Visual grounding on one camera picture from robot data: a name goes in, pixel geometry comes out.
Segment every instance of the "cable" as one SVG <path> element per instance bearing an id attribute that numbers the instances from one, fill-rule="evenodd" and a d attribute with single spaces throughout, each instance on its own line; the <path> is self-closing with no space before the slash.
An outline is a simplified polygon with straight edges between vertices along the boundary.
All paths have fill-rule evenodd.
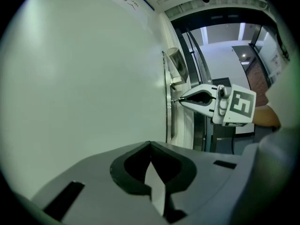
<path id="1" fill-rule="evenodd" d="M 231 139 L 231 152 L 234 155 L 234 137 L 235 137 L 235 131 L 232 135 L 232 139 Z"/>

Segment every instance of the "black slot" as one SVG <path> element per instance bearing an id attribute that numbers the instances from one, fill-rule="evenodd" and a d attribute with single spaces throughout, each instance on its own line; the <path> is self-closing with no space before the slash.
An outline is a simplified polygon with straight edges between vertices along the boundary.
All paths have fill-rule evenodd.
<path id="1" fill-rule="evenodd" d="M 229 163 L 229 162 L 224 162 L 224 161 L 220 161 L 220 160 L 215 161 L 214 164 L 221 166 L 221 167 L 227 167 L 230 169 L 235 169 L 235 167 L 236 167 L 235 163 Z"/>
<path id="2" fill-rule="evenodd" d="M 80 182 L 70 182 L 65 189 L 62 190 L 46 208 L 44 208 L 44 212 L 57 221 L 61 221 L 83 187 L 84 184 Z"/>

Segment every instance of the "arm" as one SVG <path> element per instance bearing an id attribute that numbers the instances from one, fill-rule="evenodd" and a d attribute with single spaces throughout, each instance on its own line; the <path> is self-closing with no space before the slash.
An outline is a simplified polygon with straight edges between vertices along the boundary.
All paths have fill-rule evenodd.
<path id="1" fill-rule="evenodd" d="M 252 123 L 263 127 L 279 127 L 280 122 L 273 109 L 268 105 L 256 107 Z"/>

